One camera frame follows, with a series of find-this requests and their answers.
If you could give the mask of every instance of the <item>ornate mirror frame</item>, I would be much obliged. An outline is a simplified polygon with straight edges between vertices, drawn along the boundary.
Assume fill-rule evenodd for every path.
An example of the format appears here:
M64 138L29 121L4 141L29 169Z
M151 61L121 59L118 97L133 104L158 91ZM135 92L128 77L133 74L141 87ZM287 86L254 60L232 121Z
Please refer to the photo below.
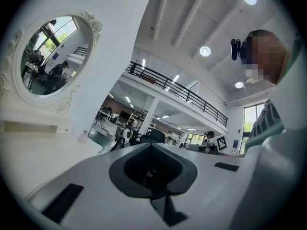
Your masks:
M50 95L36 95L28 91L24 86L21 78L21 59L24 49L32 35L44 25L46 22L63 16L71 16L81 19L89 28L90 43L87 55L80 66L78 74L70 80L65 86ZM9 50L6 57L0 63L0 119L7 121L31 122L34 118L32 114L38 116L66 116L71 105L71 95L76 92L76 88L80 87L77 81L88 63L88 60L98 43L101 35L102 23L95 19L95 16L84 11L56 11L42 16L33 22L27 29L20 29L16 33L16 38L9 43ZM25 111L30 117L20 117L17 113ZM57 119L52 121L51 118L45 118L45 121L39 123L56 125Z

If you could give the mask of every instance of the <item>oval mirror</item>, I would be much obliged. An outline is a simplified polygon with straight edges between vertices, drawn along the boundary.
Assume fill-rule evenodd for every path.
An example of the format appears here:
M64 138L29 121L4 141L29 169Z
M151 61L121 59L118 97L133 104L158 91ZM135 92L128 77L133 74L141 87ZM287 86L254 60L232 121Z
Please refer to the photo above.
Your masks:
M72 81L83 67L90 45L87 24L63 16L42 25L27 43L21 61L25 87L36 95L49 95Z

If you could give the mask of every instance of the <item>ceiling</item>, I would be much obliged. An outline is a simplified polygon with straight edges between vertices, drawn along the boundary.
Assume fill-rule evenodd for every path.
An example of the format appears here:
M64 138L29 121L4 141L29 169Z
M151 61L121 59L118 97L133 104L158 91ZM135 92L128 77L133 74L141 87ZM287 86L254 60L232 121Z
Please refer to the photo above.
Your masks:
M129 106L129 103L126 99L126 96L129 97L133 108L140 112L143 112L144 110L148 111L154 100L154 98L149 94L120 81L115 83L112 90L110 91L110 94L116 101L119 101L127 106ZM186 128L197 129L198 133L200 134L203 134L205 131L213 130L206 126L204 123L201 123L197 119L189 116L188 114L183 113L175 107L160 101L154 113L155 119L165 115L169 115L170 117L161 118L158 121L162 123L165 122L174 127L181 127L185 132L188 132L187 130L184 130Z
M231 59L230 41L232 38L243 41L256 29L274 32L288 49L292 48L296 29L276 0L258 0L253 6L244 0L149 0L136 45L138 41L149 39L147 44L153 45L149 53L160 58L166 58L169 52L157 54L154 45L160 48L161 44L171 45L190 59L190 64L184 66L187 73L200 64L213 75L231 101L273 87L267 81L246 83L243 89L234 85L237 81L245 82L250 76L246 75L239 59ZM211 49L208 57L199 53L204 45Z

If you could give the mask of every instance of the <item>white pillar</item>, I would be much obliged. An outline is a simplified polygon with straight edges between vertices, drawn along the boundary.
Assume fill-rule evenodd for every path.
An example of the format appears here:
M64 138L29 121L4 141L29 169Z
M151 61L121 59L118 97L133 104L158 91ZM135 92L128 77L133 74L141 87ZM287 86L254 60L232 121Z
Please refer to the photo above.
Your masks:
M148 113L147 113L147 115L144 119L144 122L142 123L142 126L139 130L139 134L142 134L142 135L145 134L149 124L151 123L151 121L153 119L154 111L155 111L155 109L156 109L156 107L159 103L159 100L160 99L158 97L155 97L155 99L153 100L153 103L152 103L151 107L149 108Z

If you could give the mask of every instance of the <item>monitor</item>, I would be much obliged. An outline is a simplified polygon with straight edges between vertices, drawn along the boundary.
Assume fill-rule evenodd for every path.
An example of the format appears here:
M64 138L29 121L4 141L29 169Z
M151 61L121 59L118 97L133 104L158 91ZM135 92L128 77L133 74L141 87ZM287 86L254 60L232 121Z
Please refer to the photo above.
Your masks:
M121 111L119 116L121 116L125 120L128 120L130 118L130 114L124 111Z

